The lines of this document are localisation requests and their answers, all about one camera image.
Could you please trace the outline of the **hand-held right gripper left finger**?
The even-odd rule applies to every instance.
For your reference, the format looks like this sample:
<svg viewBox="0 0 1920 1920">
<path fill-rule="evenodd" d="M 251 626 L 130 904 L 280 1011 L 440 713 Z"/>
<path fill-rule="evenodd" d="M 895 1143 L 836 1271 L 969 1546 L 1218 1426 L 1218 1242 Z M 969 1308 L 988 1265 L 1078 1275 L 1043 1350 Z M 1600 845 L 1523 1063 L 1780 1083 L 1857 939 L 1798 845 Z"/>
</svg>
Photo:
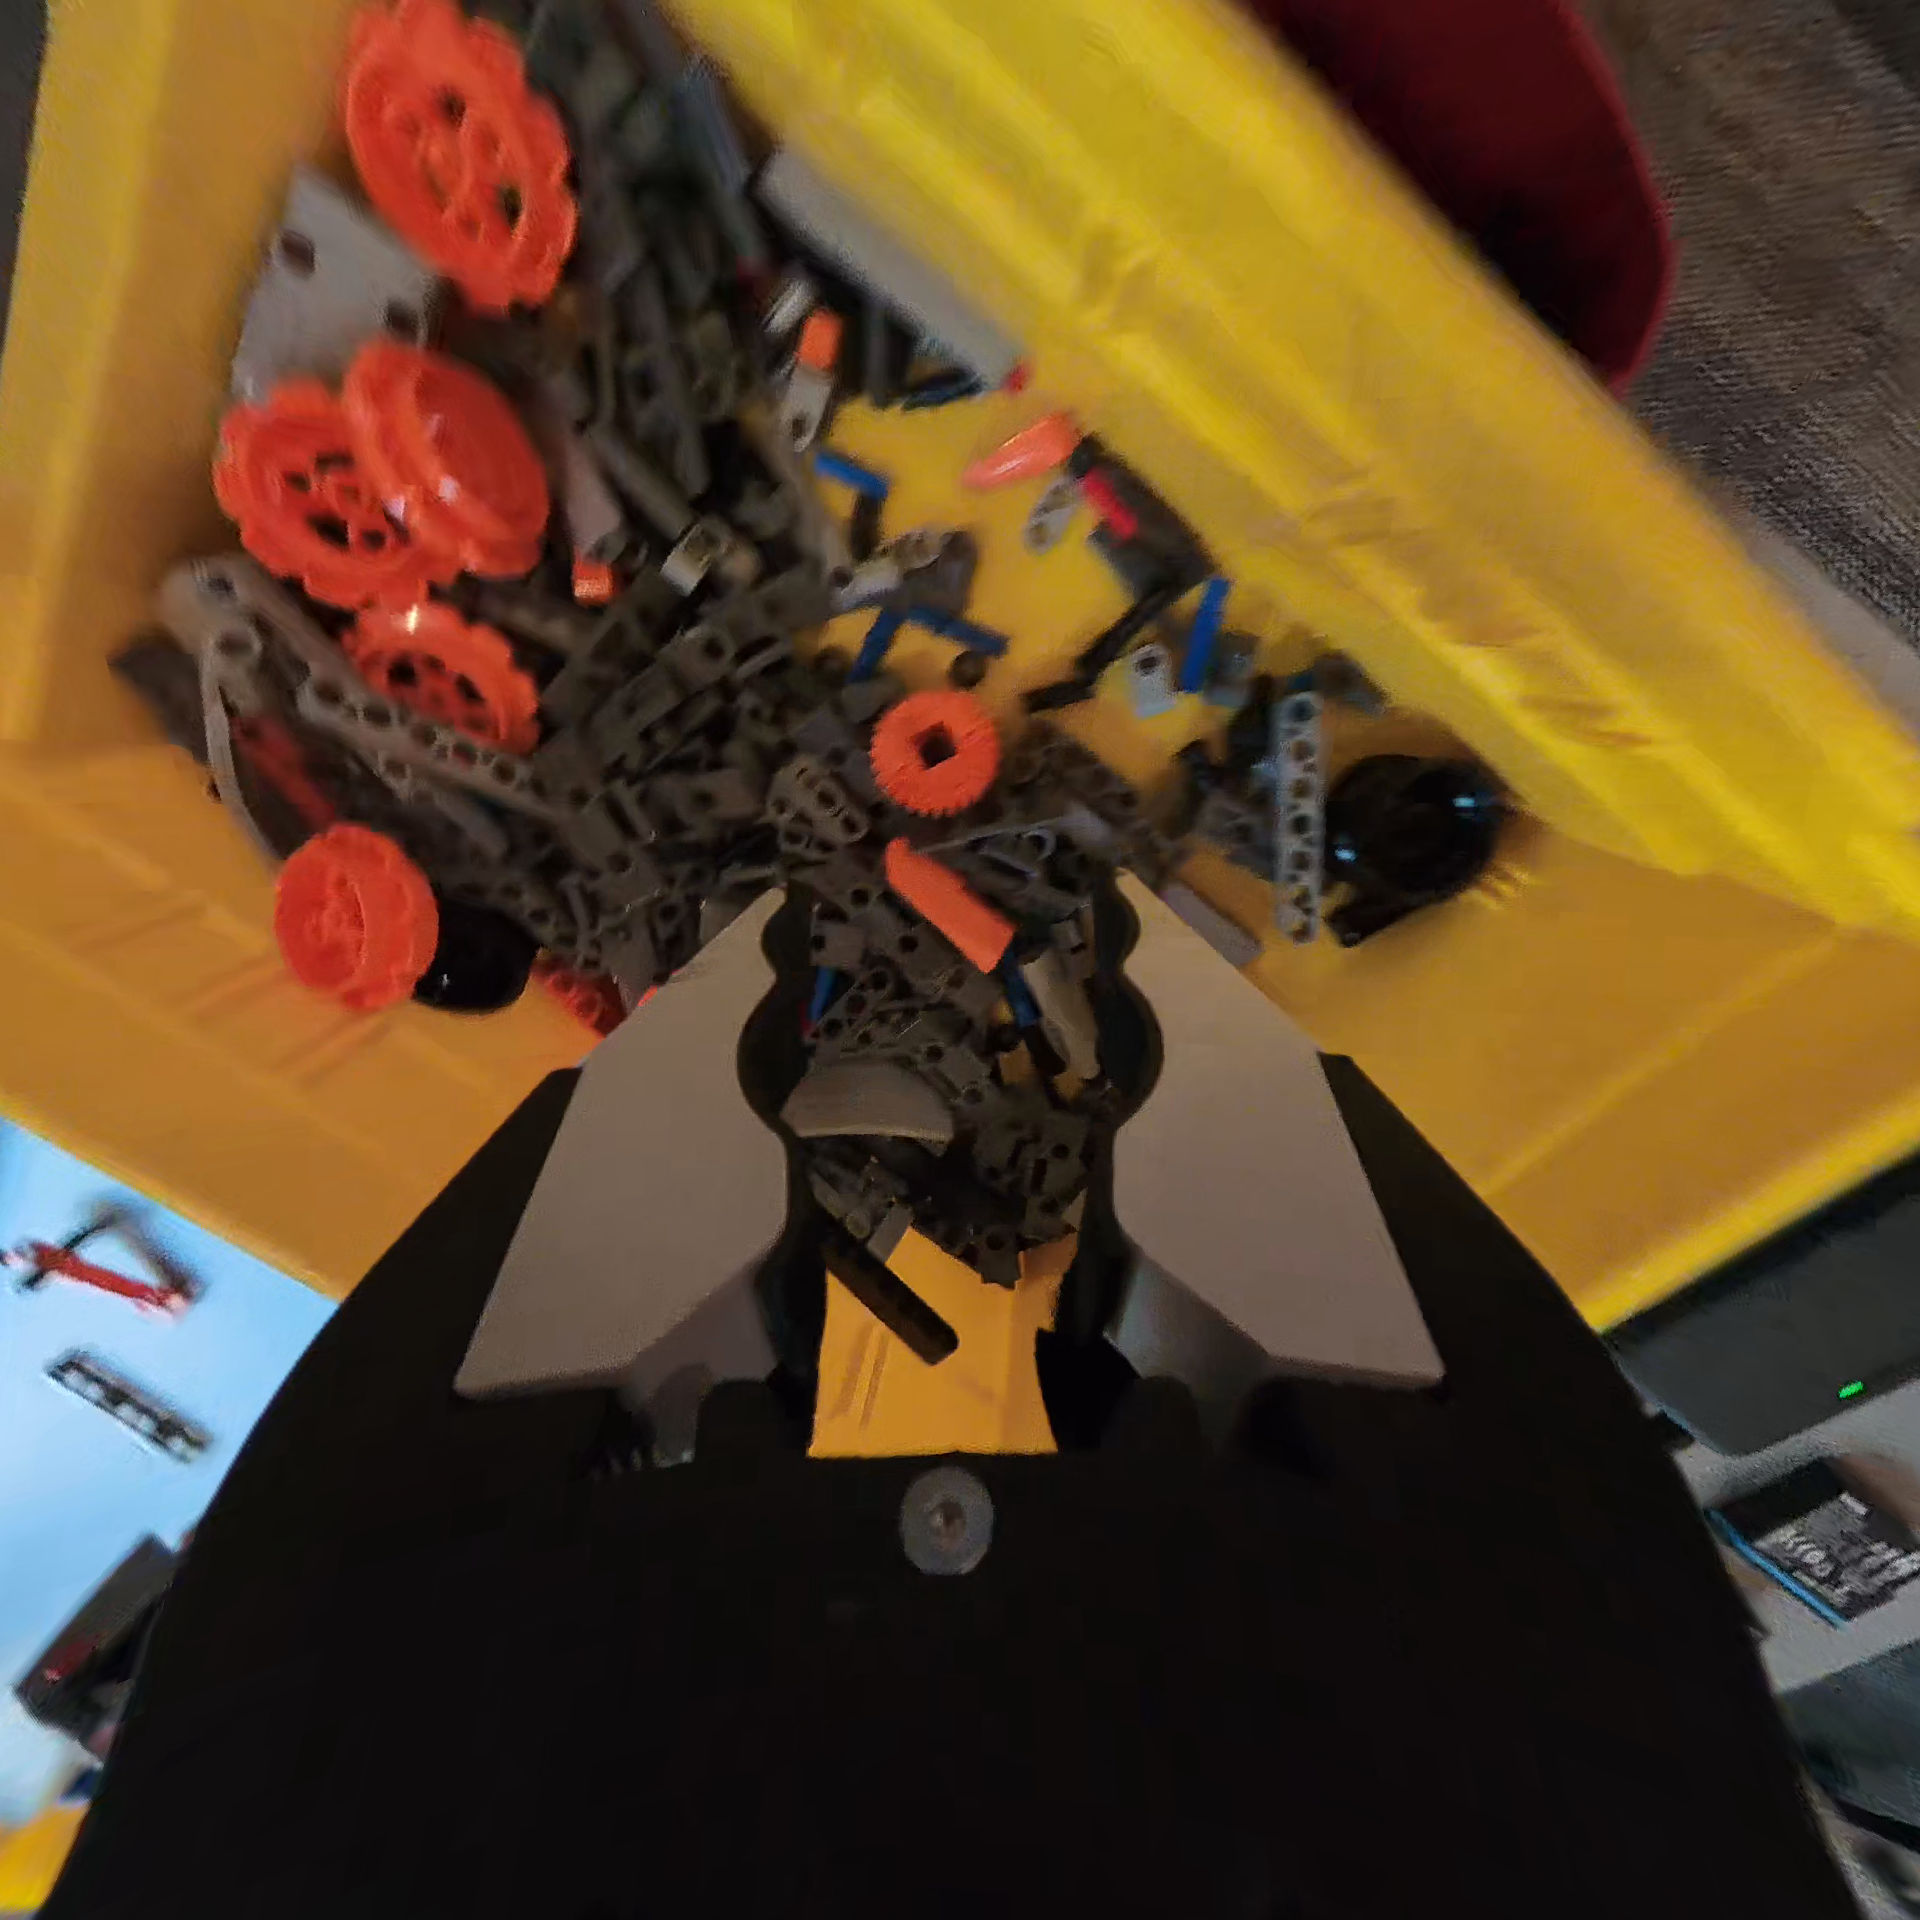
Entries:
<svg viewBox="0 0 1920 1920">
<path fill-rule="evenodd" d="M 830 1275 L 780 1083 L 740 1063 L 754 1016 L 786 1063 L 791 932 L 791 889 L 766 889 L 579 1056 L 457 1369 L 462 1402 L 607 1398 L 678 1462 L 700 1402 L 748 1379 L 805 1442 Z"/>
</svg>

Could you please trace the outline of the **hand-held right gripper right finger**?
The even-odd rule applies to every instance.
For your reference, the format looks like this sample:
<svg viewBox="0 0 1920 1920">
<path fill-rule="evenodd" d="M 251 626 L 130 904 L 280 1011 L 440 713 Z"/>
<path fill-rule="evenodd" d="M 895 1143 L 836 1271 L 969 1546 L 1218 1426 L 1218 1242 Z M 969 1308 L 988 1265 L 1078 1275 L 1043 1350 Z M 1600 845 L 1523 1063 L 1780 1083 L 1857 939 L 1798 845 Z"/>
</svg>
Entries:
<svg viewBox="0 0 1920 1920">
<path fill-rule="evenodd" d="M 1073 1350 L 1177 1379 L 1205 1439 L 1262 1388 L 1447 1388 L 1315 1043 L 1145 879 L 1092 897 L 1092 1037 Z"/>
</svg>

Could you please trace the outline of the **pile of toy building parts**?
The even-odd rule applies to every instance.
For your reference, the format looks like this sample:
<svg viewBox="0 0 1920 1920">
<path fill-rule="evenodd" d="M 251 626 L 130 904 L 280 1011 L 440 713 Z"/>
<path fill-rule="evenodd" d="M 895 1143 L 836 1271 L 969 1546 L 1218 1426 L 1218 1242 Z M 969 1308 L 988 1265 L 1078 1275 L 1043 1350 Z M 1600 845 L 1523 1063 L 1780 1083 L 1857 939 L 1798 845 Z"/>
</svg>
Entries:
<svg viewBox="0 0 1920 1920">
<path fill-rule="evenodd" d="M 579 231 L 556 303 L 479 313 L 440 277 L 426 353 L 486 375 L 548 466 L 548 550 L 520 581 L 457 576 L 426 606 L 515 641 L 537 682 L 537 751 L 503 755 L 408 713 L 344 662 L 321 608 L 247 550 L 183 563 L 111 671 L 205 764 L 280 871 L 321 829 L 403 838 L 434 897 L 503 914 L 533 973 L 617 1022 L 766 889 L 805 904 L 805 1063 L 780 1109 L 830 1236 L 830 1275 L 916 1359 L 962 1333 L 887 1271 L 895 1242 L 1019 1289 L 1078 1223 L 1107 1119 L 1092 1037 L 1092 897 L 1167 882 L 1188 838 L 1266 863 L 1281 932 L 1323 924 L 1323 682 L 1254 682 L 1218 751 L 1184 751 L 1177 810 L 1052 713 L 1088 668 L 1145 668 L 1133 628 L 1199 591 L 1184 527 L 1102 535 L 1133 606 L 1073 682 L 1025 701 L 998 794 L 916 818 L 879 794 L 879 713 L 979 684 L 977 535 L 830 520 L 801 378 L 842 397 L 836 324 L 748 313 L 748 218 L 722 124 L 667 95 L 579 9 L 503 9 L 533 91 L 578 146 Z"/>
</svg>

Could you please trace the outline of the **yellow storage bin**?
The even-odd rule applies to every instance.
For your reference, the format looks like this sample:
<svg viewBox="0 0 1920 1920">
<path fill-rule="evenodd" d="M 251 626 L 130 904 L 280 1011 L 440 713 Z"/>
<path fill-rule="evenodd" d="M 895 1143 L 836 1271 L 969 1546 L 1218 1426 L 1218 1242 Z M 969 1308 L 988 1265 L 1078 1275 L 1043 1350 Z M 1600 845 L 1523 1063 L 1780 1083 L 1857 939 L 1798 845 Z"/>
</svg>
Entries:
<svg viewBox="0 0 1920 1920">
<path fill-rule="evenodd" d="M 1473 897 L 1254 979 L 1605 1333 L 1914 1154 L 1914 708 L 1232 9 L 678 9 L 748 118 L 950 251 L 1034 393 L 1483 755 Z M 10 303 L 10 1119 L 354 1289 L 578 1056 L 344 1016 L 105 662 L 226 550 L 207 434 L 354 9 L 48 9 Z"/>
</svg>

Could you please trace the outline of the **grey toy plate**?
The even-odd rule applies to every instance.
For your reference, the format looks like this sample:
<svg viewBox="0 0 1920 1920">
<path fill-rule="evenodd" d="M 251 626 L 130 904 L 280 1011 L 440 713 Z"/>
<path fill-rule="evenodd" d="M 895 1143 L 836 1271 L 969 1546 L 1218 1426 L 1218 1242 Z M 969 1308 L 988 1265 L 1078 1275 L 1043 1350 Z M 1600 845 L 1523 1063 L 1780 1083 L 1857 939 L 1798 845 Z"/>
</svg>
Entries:
<svg viewBox="0 0 1920 1920">
<path fill-rule="evenodd" d="M 288 378 L 336 384 L 366 341 L 426 341 L 434 324 L 440 270 L 321 167 L 296 167 L 235 324 L 232 397 L 256 408 Z"/>
</svg>

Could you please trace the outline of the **black toy wheel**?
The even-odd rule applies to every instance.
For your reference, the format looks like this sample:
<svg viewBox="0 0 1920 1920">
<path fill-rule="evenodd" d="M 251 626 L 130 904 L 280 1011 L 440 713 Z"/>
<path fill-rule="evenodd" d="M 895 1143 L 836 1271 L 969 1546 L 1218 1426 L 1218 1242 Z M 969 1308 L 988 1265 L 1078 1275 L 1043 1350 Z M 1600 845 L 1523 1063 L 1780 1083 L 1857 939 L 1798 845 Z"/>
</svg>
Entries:
<svg viewBox="0 0 1920 1920">
<path fill-rule="evenodd" d="M 527 996 L 537 939 L 489 904 L 434 897 L 434 955 L 416 979 L 423 1011 L 495 1016 Z"/>
<path fill-rule="evenodd" d="M 1462 897 L 1509 829 L 1509 785 L 1473 755 L 1358 755 L 1323 799 L 1323 932 L 1365 946 Z"/>
</svg>

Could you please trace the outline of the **orange toy gear wheel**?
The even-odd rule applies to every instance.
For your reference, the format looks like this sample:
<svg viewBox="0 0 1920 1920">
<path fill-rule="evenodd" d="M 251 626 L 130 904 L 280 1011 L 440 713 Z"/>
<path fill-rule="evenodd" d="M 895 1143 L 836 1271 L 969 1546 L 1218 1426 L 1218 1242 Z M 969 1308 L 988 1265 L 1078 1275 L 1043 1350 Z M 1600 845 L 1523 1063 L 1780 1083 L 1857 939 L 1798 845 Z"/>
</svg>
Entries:
<svg viewBox="0 0 1920 1920">
<path fill-rule="evenodd" d="M 434 966 L 440 904 L 403 838 L 321 829 L 271 879 L 271 946 L 309 996 L 381 1016 Z"/>
<path fill-rule="evenodd" d="M 520 668 L 503 628 L 473 626 L 452 606 L 366 608 L 344 628 L 344 662 L 408 713 L 426 713 L 503 755 L 537 751 L 537 682 Z"/>
<path fill-rule="evenodd" d="M 372 211 L 479 313 L 537 312 L 579 231 L 578 146 L 520 44 L 457 0 L 357 9 L 344 146 Z"/>
<path fill-rule="evenodd" d="M 479 581 L 537 565 L 548 466 L 486 375 L 381 334 L 344 375 L 344 423 L 357 473 L 426 563 Z"/>
<path fill-rule="evenodd" d="M 372 484 L 321 378 L 280 378 L 217 425 L 207 492 L 247 552 L 321 608 L 416 608 L 457 565 Z"/>
</svg>

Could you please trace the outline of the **black device with green lights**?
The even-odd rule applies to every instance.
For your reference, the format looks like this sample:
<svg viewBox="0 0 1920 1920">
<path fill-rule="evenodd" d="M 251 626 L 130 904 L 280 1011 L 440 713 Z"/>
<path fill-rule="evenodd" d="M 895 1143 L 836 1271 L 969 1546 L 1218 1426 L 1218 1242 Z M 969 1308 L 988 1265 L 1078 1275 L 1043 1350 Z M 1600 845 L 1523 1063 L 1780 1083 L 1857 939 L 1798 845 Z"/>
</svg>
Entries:
<svg viewBox="0 0 1920 1920">
<path fill-rule="evenodd" d="M 1771 1450 L 1920 1373 L 1914 1163 L 1605 1333 L 1636 1398 L 1724 1456 Z"/>
</svg>

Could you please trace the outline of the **small orange bevel gear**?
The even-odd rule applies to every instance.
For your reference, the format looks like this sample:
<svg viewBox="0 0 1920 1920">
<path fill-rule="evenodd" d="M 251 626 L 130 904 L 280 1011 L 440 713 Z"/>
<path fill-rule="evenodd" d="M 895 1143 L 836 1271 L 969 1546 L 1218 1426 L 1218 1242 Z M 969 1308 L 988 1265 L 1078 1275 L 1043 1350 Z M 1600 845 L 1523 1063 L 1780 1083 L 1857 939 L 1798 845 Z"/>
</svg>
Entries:
<svg viewBox="0 0 1920 1920">
<path fill-rule="evenodd" d="M 950 818 L 998 794 L 1004 733 L 969 684 L 924 684 L 879 713 L 879 794 L 916 818 Z"/>
</svg>

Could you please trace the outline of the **open instruction booklet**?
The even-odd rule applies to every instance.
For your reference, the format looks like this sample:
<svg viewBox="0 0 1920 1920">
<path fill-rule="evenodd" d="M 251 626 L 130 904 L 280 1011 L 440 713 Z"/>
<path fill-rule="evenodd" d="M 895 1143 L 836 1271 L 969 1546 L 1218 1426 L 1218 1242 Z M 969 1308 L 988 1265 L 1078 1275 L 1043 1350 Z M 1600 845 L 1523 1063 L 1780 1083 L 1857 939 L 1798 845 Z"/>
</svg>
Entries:
<svg viewBox="0 0 1920 1920">
<path fill-rule="evenodd" d="M 10 1829 L 59 1801 L 71 1747 L 22 1702 L 22 1671 L 59 1639 L 81 1592 L 141 1545 L 189 1532 L 226 1487 L 256 1408 L 329 1324 L 329 1297 L 205 1236 L 183 1214 L 111 1185 L 43 1132 L 10 1130 L 0 1236 L 71 1242 L 90 1214 L 127 1206 L 205 1297 L 183 1318 L 122 1307 L 81 1284 L 13 1289 L 0 1307 L 0 1813 Z M 48 1379 L 63 1350 L 90 1350 L 189 1417 L 207 1442 L 196 1462 L 159 1456 L 111 1417 Z"/>
</svg>

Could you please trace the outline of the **black card with blue edge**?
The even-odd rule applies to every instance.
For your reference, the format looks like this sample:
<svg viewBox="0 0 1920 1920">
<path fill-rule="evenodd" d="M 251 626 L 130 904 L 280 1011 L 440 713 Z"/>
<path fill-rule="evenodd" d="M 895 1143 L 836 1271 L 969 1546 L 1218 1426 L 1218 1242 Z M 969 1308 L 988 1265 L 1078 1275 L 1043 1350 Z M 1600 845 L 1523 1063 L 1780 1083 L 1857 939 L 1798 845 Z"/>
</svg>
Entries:
<svg viewBox="0 0 1920 1920">
<path fill-rule="evenodd" d="M 1868 1508 L 1820 1456 L 1740 1502 L 1718 1502 L 1713 1532 L 1820 1626 L 1857 1626 L 1864 1610 L 1920 1581 L 1914 1528 Z"/>
</svg>

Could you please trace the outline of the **dark red storage bin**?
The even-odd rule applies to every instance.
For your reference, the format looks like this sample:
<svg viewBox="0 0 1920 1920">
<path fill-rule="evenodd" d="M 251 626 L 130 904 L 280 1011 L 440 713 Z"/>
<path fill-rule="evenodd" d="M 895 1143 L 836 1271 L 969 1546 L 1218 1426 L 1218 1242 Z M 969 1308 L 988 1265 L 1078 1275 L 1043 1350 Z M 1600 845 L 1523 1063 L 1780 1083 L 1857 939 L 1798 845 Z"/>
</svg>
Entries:
<svg viewBox="0 0 1920 1920">
<path fill-rule="evenodd" d="M 1628 393 L 1676 225 L 1628 91 L 1565 0 L 1248 0 L 1473 251 Z"/>
</svg>

